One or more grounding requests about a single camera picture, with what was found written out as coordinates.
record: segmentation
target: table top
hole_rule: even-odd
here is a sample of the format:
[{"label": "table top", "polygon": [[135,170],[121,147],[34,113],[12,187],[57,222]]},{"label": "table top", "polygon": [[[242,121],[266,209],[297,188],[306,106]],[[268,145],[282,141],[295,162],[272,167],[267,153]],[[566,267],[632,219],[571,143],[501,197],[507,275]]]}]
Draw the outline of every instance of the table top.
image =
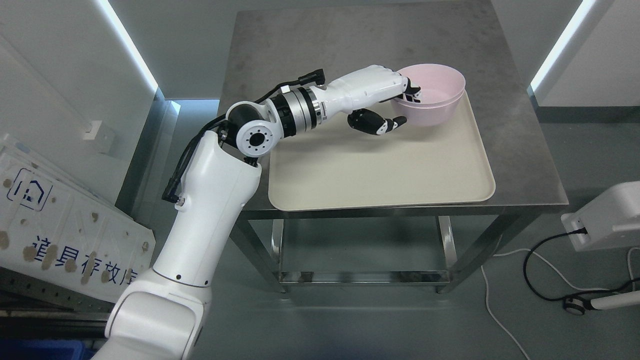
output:
[{"label": "table top", "polygon": [[480,215],[549,212],[568,204],[490,0],[239,12],[220,110],[314,69],[323,68],[330,82],[372,63],[396,70],[441,63],[465,75],[496,182],[493,196],[470,204],[283,213],[268,199],[265,156],[244,216]]}]

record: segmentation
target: black cable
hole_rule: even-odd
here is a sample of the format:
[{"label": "black cable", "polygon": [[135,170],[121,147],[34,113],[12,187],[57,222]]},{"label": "black cable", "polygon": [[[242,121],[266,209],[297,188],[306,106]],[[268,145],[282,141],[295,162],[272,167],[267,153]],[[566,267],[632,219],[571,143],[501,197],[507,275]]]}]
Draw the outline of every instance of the black cable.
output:
[{"label": "black cable", "polygon": [[180,155],[178,164],[175,166],[175,170],[173,171],[171,178],[169,178],[169,182],[164,188],[164,192],[162,195],[163,200],[172,203],[176,203],[178,201],[178,196],[175,194],[175,192],[178,189],[178,184],[180,184],[182,175],[184,174],[187,166],[189,165],[189,162],[191,161],[191,158],[193,157],[193,153],[196,150],[198,142],[200,142],[200,139],[204,136],[204,133],[206,131],[213,130],[216,127],[220,126],[224,120],[225,116],[220,115],[219,117],[216,117],[215,119],[206,123],[205,126],[200,129],[198,134],[189,141],[182,154]]},{"label": "black cable", "polygon": [[563,295],[561,297],[553,297],[553,298],[552,297],[546,297],[546,296],[542,295],[538,290],[536,290],[533,287],[533,285],[531,284],[531,281],[529,280],[529,276],[527,276],[527,264],[529,262],[529,258],[531,257],[531,255],[533,255],[534,251],[536,251],[537,248],[539,248],[542,244],[546,243],[547,241],[550,241],[550,240],[553,240],[553,239],[556,239],[556,238],[561,238],[563,236],[572,235],[572,234],[586,234],[586,233],[587,233],[587,230],[586,230],[586,228],[583,227],[582,229],[570,231],[569,233],[563,233],[563,234],[550,236],[550,237],[542,240],[541,242],[537,243],[527,253],[527,256],[524,258],[524,263],[522,264],[522,274],[524,275],[524,281],[527,283],[527,286],[529,287],[529,289],[531,289],[531,291],[533,291],[534,294],[536,294],[536,296],[538,296],[539,298],[541,298],[543,300],[546,300],[546,301],[562,301],[564,299],[574,298],[576,296],[586,295],[586,294],[614,293],[614,292],[617,292],[617,291],[624,290],[627,286],[631,285],[632,283],[634,283],[636,281],[640,281],[640,277],[636,277],[635,279],[631,279],[631,280],[625,282],[619,288],[615,288],[615,289],[611,289],[611,290],[586,290],[586,291],[580,291],[578,293],[572,293],[572,294],[568,294],[568,295]]}]

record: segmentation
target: white wall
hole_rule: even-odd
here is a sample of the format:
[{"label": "white wall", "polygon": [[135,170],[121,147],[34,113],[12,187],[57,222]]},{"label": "white wall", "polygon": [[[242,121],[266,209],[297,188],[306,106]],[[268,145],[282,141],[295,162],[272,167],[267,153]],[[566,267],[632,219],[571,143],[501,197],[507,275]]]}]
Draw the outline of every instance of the white wall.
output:
[{"label": "white wall", "polygon": [[541,106],[640,106],[640,1],[614,0]]},{"label": "white wall", "polygon": [[[156,87],[94,1],[0,1],[0,135],[10,133],[111,203]],[[107,154],[82,140],[115,131]]]}]

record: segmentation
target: white device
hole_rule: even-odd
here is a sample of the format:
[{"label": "white device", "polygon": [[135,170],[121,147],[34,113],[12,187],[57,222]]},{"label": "white device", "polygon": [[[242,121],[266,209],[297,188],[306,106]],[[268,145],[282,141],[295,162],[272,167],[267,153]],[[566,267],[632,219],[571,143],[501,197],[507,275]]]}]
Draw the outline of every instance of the white device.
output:
[{"label": "white device", "polygon": [[[324,74],[317,70],[291,83],[310,81],[321,85]],[[372,65],[326,88],[291,89],[287,83],[280,90],[264,101],[231,106],[225,126],[218,130],[220,137],[203,131],[192,140],[197,147],[190,161],[191,151],[185,151],[189,162],[182,193],[171,193],[177,186],[172,179],[163,195],[175,200],[178,210],[169,237],[154,266],[118,299],[105,330],[109,339],[94,359],[186,359],[208,314],[211,279],[227,238],[258,188],[262,170],[257,158],[280,139],[309,131],[340,111],[353,111],[348,121],[357,130],[387,133],[406,119],[383,119],[364,107],[404,95],[419,101],[420,89],[399,73]],[[234,158],[219,142],[236,147],[247,158]]]},{"label": "white device", "polygon": [[[612,249],[640,244],[640,181],[614,185],[580,208],[561,217],[576,251]],[[640,304],[640,291],[585,300],[568,297],[563,307],[575,315]]]},{"label": "white device", "polygon": [[576,251],[640,245],[640,181],[610,187],[575,213],[561,217]]}]

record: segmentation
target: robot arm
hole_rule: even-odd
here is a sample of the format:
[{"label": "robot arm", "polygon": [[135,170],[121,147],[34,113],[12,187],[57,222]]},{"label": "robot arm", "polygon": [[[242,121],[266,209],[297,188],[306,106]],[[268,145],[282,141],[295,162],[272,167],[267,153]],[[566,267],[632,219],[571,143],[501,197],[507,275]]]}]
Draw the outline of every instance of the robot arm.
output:
[{"label": "robot arm", "polygon": [[[321,72],[309,76],[324,82]],[[340,111],[354,111],[356,126],[352,127],[365,124],[376,130],[362,127],[365,132],[386,133],[401,125],[402,119],[382,119],[363,108],[396,96],[419,97],[419,88],[412,87],[406,77],[377,65],[326,88],[285,85],[281,91],[262,101],[234,104],[218,130],[220,137],[206,129],[196,137],[193,156],[186,160],[181,177],[182,193],[175,197],[178,215],[167,241],[153,267],[118,299],[105,329],[109,339],[94,359],[189,357],[209,312],[211,280],[222,250],[243,206],[258,188],[257,158],[280,139],[310,131]],[[245,162],[223,151],[221,142],[239,149],[247,157]]]},{"label": "robot arm", "polygon": [[350,114],[352,128],[383,135],[404,124],[406,118],[384,119],[365,108],[402,96],[419,102],[420,96],[420,88],[411,86],[406,76],[380,65],[354,71],[326,86],[285,85],[281,92],[260,104],[242,101],[231,106],[226,114],[224,142],[247,157],[258,158],[281,139],[311,131],[339,112]]}]

